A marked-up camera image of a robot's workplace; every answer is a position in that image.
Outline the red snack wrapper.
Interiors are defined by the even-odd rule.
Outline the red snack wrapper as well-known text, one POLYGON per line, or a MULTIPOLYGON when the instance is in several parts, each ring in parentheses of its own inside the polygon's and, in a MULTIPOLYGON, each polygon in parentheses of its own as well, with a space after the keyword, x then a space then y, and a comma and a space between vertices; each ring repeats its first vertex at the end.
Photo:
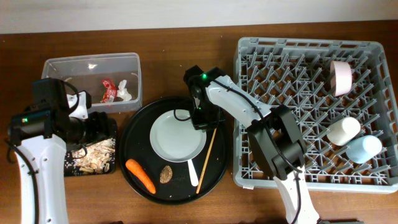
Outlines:
POLYGON ((101 99, 101 103, 112 103, 117 95, 117 89, 114 82, 109 78, 102 79, 101 82, 106 89, 101 99))

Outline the wooden chopstick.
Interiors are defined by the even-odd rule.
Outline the wooden chopstick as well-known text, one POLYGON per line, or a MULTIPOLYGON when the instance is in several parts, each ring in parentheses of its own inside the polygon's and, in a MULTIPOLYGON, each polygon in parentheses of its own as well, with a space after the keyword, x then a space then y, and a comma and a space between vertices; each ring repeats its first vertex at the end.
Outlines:
POLYGON ((215 128, 214 131, 213 131, 213 135, 212 135, 212 138, 211 138, 211 141, 210 141, 210 145, 209 145, 207 153, 206 153, 205 162, 204 162, 204 165, 203 165, 203 168, 202 168, 200 180, 199 180, 199 183, 198 183, 198 186, 197 186, 196 194, 199 194, 200 190, 201 190, 201 186, 202 186, 203 179, 204 179, 204 176, 205 176, 205 172, 206 172, 206 168, 207 168, 208 161, 209 161, 209 158, 210 158, 211 150, 213 148, 213 143, 215 141, 216 132, 217 132, 217 128, 215 128))

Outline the grey plate with rice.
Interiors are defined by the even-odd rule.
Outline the grey plate with rice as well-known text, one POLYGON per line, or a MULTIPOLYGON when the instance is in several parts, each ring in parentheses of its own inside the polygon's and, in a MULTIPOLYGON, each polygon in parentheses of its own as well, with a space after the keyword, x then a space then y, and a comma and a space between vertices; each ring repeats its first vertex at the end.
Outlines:
POLYGON ((196 130, 187 110, 170 110, 160 115, 150 129, 150 144, 166 161, 190 162, 206 144, 205 132, 196 130))

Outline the orange carrot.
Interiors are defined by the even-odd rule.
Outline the orange carrot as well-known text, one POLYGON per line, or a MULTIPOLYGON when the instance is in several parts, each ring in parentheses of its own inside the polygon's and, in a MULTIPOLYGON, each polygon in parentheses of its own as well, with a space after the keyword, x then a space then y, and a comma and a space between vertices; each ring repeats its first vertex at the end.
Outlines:
POLYGON ((129 159, 125 163, 126 168, 135 175, 146 187, 146 189, 151 193, 156 193, 156 188, 149 176, 146 174, 141 165, 134 159, 129 159))

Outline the white plastic fork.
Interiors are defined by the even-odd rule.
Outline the white plastic fork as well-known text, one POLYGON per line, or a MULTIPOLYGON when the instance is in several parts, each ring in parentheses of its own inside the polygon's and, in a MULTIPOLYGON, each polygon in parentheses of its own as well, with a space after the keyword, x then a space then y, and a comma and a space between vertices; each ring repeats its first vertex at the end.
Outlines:
POLYGON ((194 187, 198 186, 198 177, 197 177, 197 173, 195 170, 195 166, 193 165, 193 161, 191 159, 189 159, 187 161, 188 163, 188 171, 189 171, 189 175, 190 175, 190 182, 191 185, 194 187))

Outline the white paper cup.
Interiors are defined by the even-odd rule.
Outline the white paper cup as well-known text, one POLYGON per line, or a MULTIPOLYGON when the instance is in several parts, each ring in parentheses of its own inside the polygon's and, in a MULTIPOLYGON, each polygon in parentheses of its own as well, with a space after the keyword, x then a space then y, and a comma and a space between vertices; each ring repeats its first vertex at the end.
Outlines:
POLYGON ((329 141, 337 146, 343 146, 360 132, 361 125, 357 119, 345 117, 331 124, 328 129, 326 136, 329 141))

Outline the pink bowl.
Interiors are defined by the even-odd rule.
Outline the pink bowl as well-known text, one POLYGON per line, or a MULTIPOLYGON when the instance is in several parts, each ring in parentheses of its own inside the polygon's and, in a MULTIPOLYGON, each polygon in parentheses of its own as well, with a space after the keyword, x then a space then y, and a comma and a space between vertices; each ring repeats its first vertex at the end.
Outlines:
POLYGON ((351 67, 347 62, 332 61, 330 64, 330 85, 334 97, 349 93, 353 84, 351 67))

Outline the blue cup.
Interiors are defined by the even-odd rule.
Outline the blue cup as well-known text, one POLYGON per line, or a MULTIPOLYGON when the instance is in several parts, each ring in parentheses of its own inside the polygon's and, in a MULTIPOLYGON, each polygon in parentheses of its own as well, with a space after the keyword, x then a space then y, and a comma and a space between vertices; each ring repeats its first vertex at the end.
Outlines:
POLYGON ((379 154, 382 150, 382 142, 375 136, 367 135, 350 141, 346 155, 357 164, 363 164, 379 154))

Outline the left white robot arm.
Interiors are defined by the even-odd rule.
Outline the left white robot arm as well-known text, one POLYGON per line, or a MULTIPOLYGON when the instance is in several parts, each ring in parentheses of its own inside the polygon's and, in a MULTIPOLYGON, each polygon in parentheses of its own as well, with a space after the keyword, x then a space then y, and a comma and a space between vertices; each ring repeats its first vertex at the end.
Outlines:
POLYGON ((22 223, 68 223, 64 162, 78 151, 115 137, 116 122, 88 112, 91 96, 56 78, 33 82, 34 102, 11 118, 5 140, 21 177, 22 223))

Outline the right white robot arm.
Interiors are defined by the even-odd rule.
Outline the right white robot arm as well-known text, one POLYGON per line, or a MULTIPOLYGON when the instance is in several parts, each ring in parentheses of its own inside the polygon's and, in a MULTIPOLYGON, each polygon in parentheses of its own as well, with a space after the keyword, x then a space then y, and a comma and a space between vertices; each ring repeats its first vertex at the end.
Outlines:
POLYGON ((193 127, 215 129, 222 112, 229 113, 244 126, 258 168, 277 184, 287 222, 320 223, 305 182, 307 146, 293 112, 255 99, 218 67, 204 72, 196 65, 186 70, 183 80, 193 103, 193 127))

